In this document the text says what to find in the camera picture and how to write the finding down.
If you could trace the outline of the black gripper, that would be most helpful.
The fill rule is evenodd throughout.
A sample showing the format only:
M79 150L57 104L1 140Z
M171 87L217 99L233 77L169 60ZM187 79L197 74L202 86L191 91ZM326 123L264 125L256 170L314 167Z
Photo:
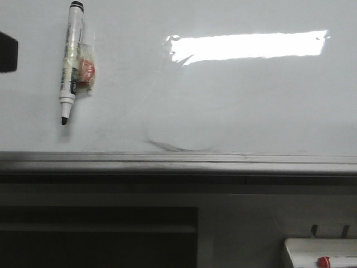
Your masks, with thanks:
M0 49L1 73L16 71L18 61L18 41L1 32Z

